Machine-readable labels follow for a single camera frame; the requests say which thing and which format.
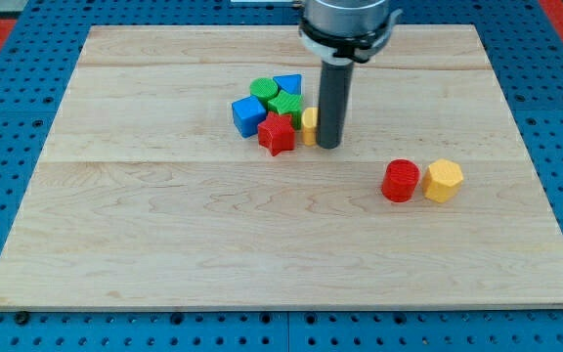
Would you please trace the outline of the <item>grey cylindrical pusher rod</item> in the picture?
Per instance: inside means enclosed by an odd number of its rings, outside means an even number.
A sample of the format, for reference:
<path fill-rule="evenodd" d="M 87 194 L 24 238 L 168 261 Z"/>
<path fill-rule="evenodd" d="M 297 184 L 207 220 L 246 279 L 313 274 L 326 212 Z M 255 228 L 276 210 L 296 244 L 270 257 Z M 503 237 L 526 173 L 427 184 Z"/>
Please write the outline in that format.
<path fill-rule="evenodd" d="M 354 63 L 339 66 L 322 62 L 317 144 L 324 149 L 337 148 L 343 136 Z"/>

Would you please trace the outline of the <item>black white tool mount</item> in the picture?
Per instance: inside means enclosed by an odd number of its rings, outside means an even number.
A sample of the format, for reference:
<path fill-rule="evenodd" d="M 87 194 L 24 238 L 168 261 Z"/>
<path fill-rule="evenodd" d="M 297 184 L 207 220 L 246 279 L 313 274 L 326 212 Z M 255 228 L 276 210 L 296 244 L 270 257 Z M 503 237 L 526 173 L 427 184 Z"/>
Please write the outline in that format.
<path fill-rule="evenodd" d="M 402 9 L 306 9 L 299 36 L 323 62 L 365 64 L 387 46 L 402 14 Z"/>

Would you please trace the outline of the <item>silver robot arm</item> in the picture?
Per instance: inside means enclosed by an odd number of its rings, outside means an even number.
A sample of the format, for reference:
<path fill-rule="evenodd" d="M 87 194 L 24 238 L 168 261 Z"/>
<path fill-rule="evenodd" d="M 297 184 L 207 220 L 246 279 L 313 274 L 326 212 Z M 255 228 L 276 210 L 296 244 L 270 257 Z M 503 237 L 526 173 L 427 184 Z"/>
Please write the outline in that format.
<path fill-rule="evenodd" d="M 299 23 L 305 48 L 321 60 L 316 142 L 341 142 L 354 66 L 365 64 L 389 42 L 403 11 L 389 0 L 307 0 Z"/>

